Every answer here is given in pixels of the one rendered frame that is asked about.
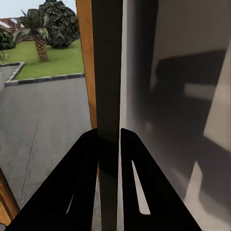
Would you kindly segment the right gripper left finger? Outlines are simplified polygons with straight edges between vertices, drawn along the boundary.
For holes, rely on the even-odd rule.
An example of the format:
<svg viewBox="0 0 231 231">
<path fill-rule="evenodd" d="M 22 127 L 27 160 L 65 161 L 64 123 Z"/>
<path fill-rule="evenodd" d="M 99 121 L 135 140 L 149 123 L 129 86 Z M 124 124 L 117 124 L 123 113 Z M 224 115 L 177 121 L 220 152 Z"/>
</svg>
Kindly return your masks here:
<svg viewBox="0 0 231 231">
<path fill-rule="evenodd" d="M 5 231 L 91 231 L 98 158 L 95 128 L 80 136 Z"/>
</svg>

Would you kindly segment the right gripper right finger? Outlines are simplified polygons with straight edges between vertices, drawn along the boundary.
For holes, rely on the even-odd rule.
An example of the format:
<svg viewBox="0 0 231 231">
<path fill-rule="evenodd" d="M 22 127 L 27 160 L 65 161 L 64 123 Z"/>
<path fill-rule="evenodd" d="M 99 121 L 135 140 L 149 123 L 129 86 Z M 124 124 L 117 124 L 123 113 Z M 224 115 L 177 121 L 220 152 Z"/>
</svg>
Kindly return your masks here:
<svg viewBox="0 0 231 231">
<path fill-rule="evenodd" d="M 132 160 L 150 210 L 140 212 Z M 202 231 L 139 136 L 121 129 L 124 231 Z"/>
</svg>

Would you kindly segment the poster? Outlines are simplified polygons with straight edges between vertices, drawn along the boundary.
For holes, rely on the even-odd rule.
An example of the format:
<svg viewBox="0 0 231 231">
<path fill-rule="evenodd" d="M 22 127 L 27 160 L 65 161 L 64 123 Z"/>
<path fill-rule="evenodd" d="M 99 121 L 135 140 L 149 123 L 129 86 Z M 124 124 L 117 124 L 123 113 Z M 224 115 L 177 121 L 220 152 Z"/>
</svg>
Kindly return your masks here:
<svg viewBox="0 0 231 231">
<path fill-rule="evenodd" d="M 123 0 L 91 0 L 102 231 L 117 229 Z"/>
</svg>

